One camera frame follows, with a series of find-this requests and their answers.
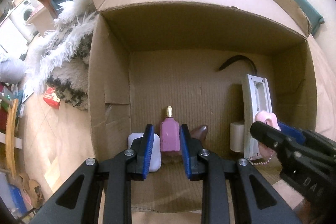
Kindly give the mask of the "black white fluffy rug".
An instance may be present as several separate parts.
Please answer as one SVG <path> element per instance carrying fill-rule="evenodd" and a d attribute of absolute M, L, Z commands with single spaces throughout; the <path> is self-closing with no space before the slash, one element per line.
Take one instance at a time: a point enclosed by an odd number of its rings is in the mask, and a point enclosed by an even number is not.
<path fill-rule="evenodd" d="M 35 91 L 47 88 L 65 103 L 88 110 L 88 69 L 98 12 L 93 0 L 59 3 L 55 29 L 47 31 L 35 55 Z"/>

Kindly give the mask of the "grey plastic bag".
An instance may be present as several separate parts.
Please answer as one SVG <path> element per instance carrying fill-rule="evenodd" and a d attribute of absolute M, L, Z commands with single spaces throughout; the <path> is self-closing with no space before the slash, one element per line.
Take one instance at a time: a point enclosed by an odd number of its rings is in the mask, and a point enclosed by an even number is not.
<path fill-rule="evenodd" d="M 17 84 L 26 73 L 25 62 L 20 59 L 6 59 L 1 61 L 1 77 L 3 83 Z"/>

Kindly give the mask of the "green cushion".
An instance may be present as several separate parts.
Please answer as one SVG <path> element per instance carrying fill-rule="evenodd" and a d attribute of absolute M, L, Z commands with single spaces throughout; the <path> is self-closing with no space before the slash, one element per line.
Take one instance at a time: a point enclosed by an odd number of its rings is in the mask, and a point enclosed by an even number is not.
<path fill-rule="evenodd" d="M 312 26 L 311 34 L 315 36 L 320 26 L 325 23 L 324 17 L 307 0 L 294 1 L 308 17 Z"/>

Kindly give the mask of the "pink heart keychain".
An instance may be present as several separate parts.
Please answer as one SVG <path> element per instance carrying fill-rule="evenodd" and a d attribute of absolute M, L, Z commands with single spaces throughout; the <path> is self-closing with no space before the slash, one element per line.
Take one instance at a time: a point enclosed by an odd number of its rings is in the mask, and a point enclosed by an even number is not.
<path fill-rule="evenodd" d="M 273 154 L 275 153 L 267 133 L 280 131 L 277 117 L 275 113 L 262 110 L 255 115 L 255 122 L 250 127 L 250 134 L 257 140 L 259 155 L 262 157 L 260 162 L 252 162 L 252 165 L 267 165 L 271 162 Z"/>

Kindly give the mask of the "white rounded jar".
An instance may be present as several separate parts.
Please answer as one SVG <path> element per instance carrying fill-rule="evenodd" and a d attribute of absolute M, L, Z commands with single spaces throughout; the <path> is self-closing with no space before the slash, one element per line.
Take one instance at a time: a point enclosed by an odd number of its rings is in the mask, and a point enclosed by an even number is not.
<path fill-rule="evenodd" d="M 135 139 L 143 137 L 143 133 L 132 133 L 127 138 L 127 147 L 130 149 Z M 157 172 L 161 167 L 161 142 L 157 134 L 154 134 L 153 148 L 151 152 L 149 172 Z"/>

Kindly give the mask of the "brown shiny object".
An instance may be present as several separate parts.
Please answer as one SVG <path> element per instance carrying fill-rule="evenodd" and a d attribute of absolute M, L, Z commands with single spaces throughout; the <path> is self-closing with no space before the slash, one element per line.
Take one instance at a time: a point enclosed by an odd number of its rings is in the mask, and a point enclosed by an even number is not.
<path fill-rule="evenodd" d="M 201 142 L 204 142 L 209 131 L 208 125 L 204 124 L 198 126 L 190 131 L 192 138 L 199 139 Z"/>

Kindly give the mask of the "wooden chair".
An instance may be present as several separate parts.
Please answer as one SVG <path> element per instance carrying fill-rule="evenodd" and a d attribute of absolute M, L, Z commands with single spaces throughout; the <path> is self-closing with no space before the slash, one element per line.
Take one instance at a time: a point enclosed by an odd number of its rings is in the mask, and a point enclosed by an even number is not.
<path fill-rule="evenodd" d="M 16 178 L 15 149 L 22 148 L 22 140 L 15 137 L 15 122 L 17 118 L 19 100 L 13 99 L 7 110 L 6 130 L 1 133 L 1 143 L 5 145 L 6 170 L 12 178 Z"/>

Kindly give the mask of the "cardboard box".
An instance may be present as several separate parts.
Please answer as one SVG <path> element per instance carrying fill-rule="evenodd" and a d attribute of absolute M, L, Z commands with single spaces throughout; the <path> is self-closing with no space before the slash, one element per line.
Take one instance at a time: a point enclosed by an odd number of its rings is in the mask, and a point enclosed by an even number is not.
<path fill-rule="evenodd" d="M 91 136 L 99 161 L 131 133 L 158 127 L 165 108 L 189 128 L 209 127 L 205 146 L 229 154 L 230 124 L 243 119 L 249 66 L 268 80 L 272 108 L 290 126 L 315 129 L 317 88 L 310 27 L 280 0 L 93 0 L 98 12 L 89 58 Z"/>

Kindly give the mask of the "red packet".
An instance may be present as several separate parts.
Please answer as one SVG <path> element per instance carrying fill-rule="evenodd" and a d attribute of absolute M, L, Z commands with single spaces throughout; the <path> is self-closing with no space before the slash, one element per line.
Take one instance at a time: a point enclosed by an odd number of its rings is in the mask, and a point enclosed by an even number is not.
<path fill-rule="evenodd" d="M 59 109 L 60 98 L 56 95 L 54 88 L 47 88 L 43 100 L 53 109 Z"/>

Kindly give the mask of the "pink bottle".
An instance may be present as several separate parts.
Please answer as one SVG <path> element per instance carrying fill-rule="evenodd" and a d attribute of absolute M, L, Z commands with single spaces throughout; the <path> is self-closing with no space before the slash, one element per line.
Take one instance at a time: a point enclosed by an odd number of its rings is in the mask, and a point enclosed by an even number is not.
<path fill-rule="evenodd" d="M 178 152 L 180 150 L 179 123 L 173 118 L 171 106 L 165 110 L 165 119 L 160 124 L 162 152 Z"/>

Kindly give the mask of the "white cylinder roll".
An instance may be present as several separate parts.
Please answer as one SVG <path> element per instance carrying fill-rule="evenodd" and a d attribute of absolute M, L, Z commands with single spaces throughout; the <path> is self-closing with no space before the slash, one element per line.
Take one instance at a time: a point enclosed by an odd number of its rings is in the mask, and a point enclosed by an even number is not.
<path fill-rule="evenodd" d="M 244 122 L 230 124 L 230 150 L 242 153 L 244 151 Z"/>

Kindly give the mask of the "washing machine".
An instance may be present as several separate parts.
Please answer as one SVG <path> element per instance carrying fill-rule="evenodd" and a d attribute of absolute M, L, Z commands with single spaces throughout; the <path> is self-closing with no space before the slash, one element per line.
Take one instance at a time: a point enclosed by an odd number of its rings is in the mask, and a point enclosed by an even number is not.
<path fill-rule="evenodd" d="M 31 0 L 23 0 L 7 13 L 7 16 L 1 22 L 1 26 L 14 28 L 25 38 L 27 44 L 30 44 L 39 33 L 32 23 L 27 22 L 34 10 L 35 7 L 31 4 Z"/>

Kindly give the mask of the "white remote control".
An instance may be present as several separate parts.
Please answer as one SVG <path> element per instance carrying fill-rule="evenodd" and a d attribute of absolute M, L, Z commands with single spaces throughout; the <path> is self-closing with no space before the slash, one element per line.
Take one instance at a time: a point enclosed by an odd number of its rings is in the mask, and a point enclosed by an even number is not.
<path fill-rule="evenodd" d="M 260 111 L 272 112 L 268 81 L 266 78 L 246 75 L 242 82 L 244 102 L 244 157 L 248 160 L 258 160 L 262 156 L 258 142 L 250 133 L 255 116 Z"/>

